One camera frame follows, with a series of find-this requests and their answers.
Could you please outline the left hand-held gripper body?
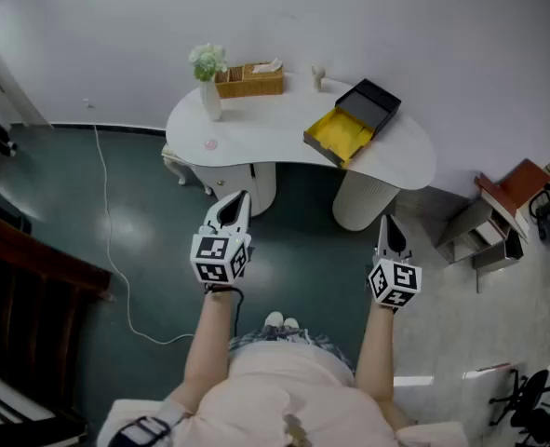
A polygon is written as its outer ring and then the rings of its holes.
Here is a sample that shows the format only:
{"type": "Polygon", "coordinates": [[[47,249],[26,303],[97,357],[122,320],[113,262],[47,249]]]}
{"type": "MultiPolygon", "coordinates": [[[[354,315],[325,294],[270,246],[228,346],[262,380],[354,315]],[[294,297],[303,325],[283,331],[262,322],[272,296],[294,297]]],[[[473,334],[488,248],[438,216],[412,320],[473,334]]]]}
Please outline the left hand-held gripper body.
{"type": "Polygon", "coordinates": [[[193,235],[190,263],[200,283],[234,284],[244,276],[251,236],[202,225],[193,235]]]}

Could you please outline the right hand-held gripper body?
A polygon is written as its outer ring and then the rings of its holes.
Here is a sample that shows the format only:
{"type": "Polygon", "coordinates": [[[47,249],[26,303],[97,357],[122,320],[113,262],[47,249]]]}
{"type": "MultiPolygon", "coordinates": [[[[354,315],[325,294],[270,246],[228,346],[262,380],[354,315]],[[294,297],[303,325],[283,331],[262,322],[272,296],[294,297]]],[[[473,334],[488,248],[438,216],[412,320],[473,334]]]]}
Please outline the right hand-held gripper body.
{"type": "Polygon", "coordinates": [[[367,281],[373,301],[394,311],[405,307],[422,289],[423,271],[419,266],[375,254],[367,281]]]}

